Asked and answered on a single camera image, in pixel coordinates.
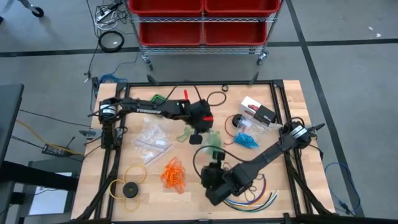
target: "blue plastic piece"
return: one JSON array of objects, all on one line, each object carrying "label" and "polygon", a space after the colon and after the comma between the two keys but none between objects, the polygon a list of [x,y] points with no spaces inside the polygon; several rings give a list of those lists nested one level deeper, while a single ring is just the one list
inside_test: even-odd
[{"label": "blue plastic piece", "polygon": [[253,137],[245,133],[238,133],[235,135],[234,142],[241,144],[244,147],[248,147],[249,149],[256,149],[259,147]]}]

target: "metal cart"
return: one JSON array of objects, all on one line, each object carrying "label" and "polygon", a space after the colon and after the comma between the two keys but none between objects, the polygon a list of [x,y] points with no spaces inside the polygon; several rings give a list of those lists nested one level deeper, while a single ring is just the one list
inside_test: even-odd
[{"label": "metal cart", "polygon": [[[204,55],[204,54],[254,54],[258,55],[257,65],[262,65],[268,56],[266,49],[267,43],[271,37],[274,26],[277,22],[277,18],[282,9],[284,0],[280,1],[280,8],[270,17],[206,17],[205,13],[202,12],[201,17],[138,17],[129,10],[128,0],[124,0],[128,18],[134,31],[134,35],[139,44],[141,51],[141,57],[146,63],[147,68],[152,71],[153,65],[148,55]],[[135,25],[135,22],[271,22],[271,27],[267,34],[267,39],[264,45],[259,46],[209,46],[201,44],[201,46],[194,47],[148,47],[140,43],[140,37]]]}]

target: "caster wheel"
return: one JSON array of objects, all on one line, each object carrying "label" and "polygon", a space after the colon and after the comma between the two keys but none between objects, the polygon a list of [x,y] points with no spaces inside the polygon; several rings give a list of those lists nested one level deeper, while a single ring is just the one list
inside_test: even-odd
[{"label": "caster wheel", "polygon": [[43,11],[43,9],[42,9],[41,7],[35,7],[35,9],[36,9],[37,12],[39,12],[39,13],[32,12],[33,16],[39,17],[39,18],[41,18],[41,17],[44,16],[44,11]]},{"label": "caster wheel", "polygon": [[263,63],[262,59],[257,59],[257,65],[262,65]]}]

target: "black metal frame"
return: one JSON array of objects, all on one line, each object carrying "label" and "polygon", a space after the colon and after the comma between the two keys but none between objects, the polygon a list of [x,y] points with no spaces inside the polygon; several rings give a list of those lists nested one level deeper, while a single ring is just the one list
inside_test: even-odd
[{"label": "black metal frame", "polygon": [[[178,85],[178,86],[181,86],[181,85],[220,85],[221,86],[221,85],[247,85],[247,84],[248,84],[247,81],[161,82],[161,83],[159,83],[159,86],[175,86],[175,85]],[[272,101],[274,104],[275,112],[277,113],[277,122],[282,124],[282,115],[280,113],[277,93],[275,90],[278,87],[278,89],[280,90],[280,95],[282,97],[282,99],[281,99],[282,104],[285,109],[285,116],[287,119],[291,118],[289,105],[288,105],[287,98],[286,98],[286,92],[284,89],[283,80],[259,80],[259,81],[255,81],[254,84],[270,86]],[[116,87],[115,96],[119,97],[122,90],[124,90],[125,91],[124,97],[128,97],[130,89],[132,87],[143,87],[143,86],[155,86],[155,85],[153,83],[118,83],[117,87]],[[125,122],[126,122],[126,118],[123,118],[120,121],[119,127],[122,128],[124,126]],[[117,150],[116,155],[114,157],[115,158],[114,163],[117,164],[117,167],[119,167],[120,153],[121,153],[121,150]],[[296,155],[296,164],[298,167],[298,174],[305,181],[305,176],[304,176],[304,172],[302,169],[302,161],[297,156],[298,155],[297,152],[295,152],[295,155]],[[101,171],[101,179],[99,182],[99,186],[102,186],[102,184],[105,181],[106,176],[108,174],[110,157],[111,157],[111,151],[106,151],[105,156],[104,156],[104,162],[103,162],[103,168]],[[290,155],[288,153],[285,153],[284,157],[285,157],[285,163],[288,163],[288,161],[290,161]],[[295,186],[295,181],[289,173],[287,173],[287,175],[288,175],[288,179],[289,179],[290,192],[292,194],[292,202],[294,205],[294,211],[295,211],[295,214],[298,215],[298,214],[301,214],[301,209],[300,209],[300,203],[299,203],[299,196],[297,195],[297,189]],[[111,192],[113,194],[115,193],[115,189],[116,189],[116,185],[112,185]],[[308,201],[306,196],[304,197],[304,199],[305,199],[305,206],[306,206],[307,212],[312,213],[312,208],[311,208],[310,202]],[[107,211],[106,211],[106,218],[111,219],[112,213],[113,213],[113,205],[114,205],[114,198],[109,196],[108,207],[107,207]],[[96,207],[95,218],[99,218],[101,216],[101,209],[102,209],[102,199],[100,200],[100,202],[98,203],[98,206]],[[131,221],[131,222],[112,222],[112,223],[127,224],[127,223],[192,223],[192,222],[208,223],[209,220],[167,220],[167,221],[138,221],[138,222]],[[264,223],[264,222],[266,222],[266,223],[285,223],[286,217],[284,217],[284,218],[250,218],[250,219],[244,219],[244,220],[238,220],[238,219],[211,220],[211,222],[212,223],[226,223],[226,222],[228,222],[228,223]]]}]

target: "red part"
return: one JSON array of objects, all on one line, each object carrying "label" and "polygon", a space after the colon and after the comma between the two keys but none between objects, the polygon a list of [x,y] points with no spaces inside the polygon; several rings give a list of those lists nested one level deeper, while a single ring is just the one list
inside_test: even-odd
[{"label": "red part", "polygon": [[206,45],[263,45],[265,22],[206,22]]},{"label": "red part", "polygon": [[259,109],[259,107],[256,105],[248,105],[248,108],[255,110],[255,111],[257,111]]},{"label": "red part", "polygon": [[194,46],[201,42],[196,22],[141,22],[140,43],[146,46]]},{"label": "red part", "polygon": [[201,16],[203,0],[129,0],[132,13],[140,17]]},{"label": "red part", "polygon": [[207,116],[203,118],[204,121],[214,121],[212,116]]},{"label": "red part", "polygon": [[207,16],[270,16],[279,10],[279,0],[205,0]]}]

